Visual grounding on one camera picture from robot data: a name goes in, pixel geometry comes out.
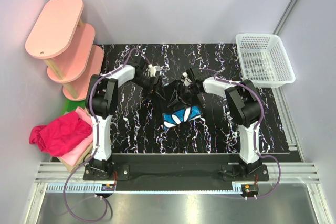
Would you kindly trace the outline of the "black t shirt flower print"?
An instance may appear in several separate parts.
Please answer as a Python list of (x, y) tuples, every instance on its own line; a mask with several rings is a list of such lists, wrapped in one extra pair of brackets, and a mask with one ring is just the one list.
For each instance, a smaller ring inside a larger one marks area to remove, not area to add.
[(204, 110), (199, 97), (193, 103), (183, 103), (180, 100), (180, 84), (175, 80), (168, 85), (158, 83), (149, 97), (153, 103), (153, 111), (165, 129), (170, 129), (188, 121), (199, 119)]

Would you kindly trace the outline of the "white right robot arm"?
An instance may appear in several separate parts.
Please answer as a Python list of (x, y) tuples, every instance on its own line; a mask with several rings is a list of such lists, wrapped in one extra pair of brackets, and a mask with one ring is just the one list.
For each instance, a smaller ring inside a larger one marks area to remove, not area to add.
[(226, 99), (230, 116), (239, 128), (239, 158), (244, 163), (238, 167), (239, 176), (244, 180), (256, 176), (255, 163), (260, 160), (257, 136), (264, 118), (264, 108), (254, 84), (248, 79), (236, 82), (218, 77), (208, 77), (201, 81), (183, 77), (181, 82), (188, 91), (214, 94)]

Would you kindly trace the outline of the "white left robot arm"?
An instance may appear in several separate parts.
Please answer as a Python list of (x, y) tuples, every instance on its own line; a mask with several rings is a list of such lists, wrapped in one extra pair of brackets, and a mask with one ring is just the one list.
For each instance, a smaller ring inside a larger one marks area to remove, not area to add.
[(86, 108), (93, 123), (93, 159), (107, 161), (112, 156), (110, 124), (118, 106), (119, 88), (128, 81), (139, 82), (145, 88), (161, 70), (152, 64), (144, 67), (124, 65), (104, 74), (90, 78)]

